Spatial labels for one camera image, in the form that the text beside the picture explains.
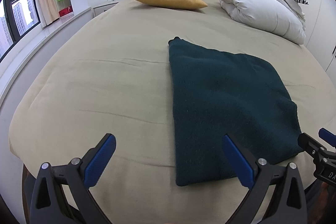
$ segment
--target window frame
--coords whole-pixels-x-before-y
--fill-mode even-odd
[[[16,25],[16,22],[15,22],[13,8],[12,8],[12,3],[14,1],[18,1],[18,0],[3,0],[5,18],[6,18],[6,21],[7,21],[7,27],[8,27],[9,33],[12,37],[13,44],[0,57],[0,62],[4,59],[4,57],[7,55],[7,53],[14,47],[14,45],[17,42],[19,42],[28,32],[30,32],[34,27],[36,27],[39,23],[41,23],[40,16],[39,16],[39,14],[37,12],[37,8],[36,8],[36,1],[33,0],[38,22],[36,24],[34,24],[32,27],[30,27],[28,30],[26,30],[22,35],[20,35],[20,33],[18,31],[18,28],[17,28],[17,25]]]

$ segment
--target red box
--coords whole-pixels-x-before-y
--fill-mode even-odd
[[[69,7],[66,7],[63,10],[60,10],[58,13],[59,13],[59,16],[62,17],[62,16],[67,15],[68,13],[71,13],[72,11],[73,11],[72,5],[70,5]]]

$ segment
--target screw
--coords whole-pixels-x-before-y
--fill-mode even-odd
[[[296,168],[296,164],[294,162],[291,162],[289,164],[289,167],[292,168],[292,169],[295,169]]]
[[[47,169],[48,166],[49,166],[49,163],[45,162],[45,163],[42,164],[41,167],[42,167],[42,169]]]
[[[265,159],[263,159],[263,158],[260,158],[260,159],[258,159],[258,163],[259,163],[260,165],[266,165],[267,160],[265,160]]]
[[[73,158],[73,159],[71,160],[71,164],[73,164],[73,165],[77,165],[80,161],[81,161],[80,158]]]

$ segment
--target white duvet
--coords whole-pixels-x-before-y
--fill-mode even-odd
[[[219,0],[240,23],[282,36],[296,44],[305,40],[305,14],[294,0]]]

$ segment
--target window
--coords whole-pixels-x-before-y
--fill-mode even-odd
[[[11,48],[40,23],[35,0],[0,0],[0,62]]]

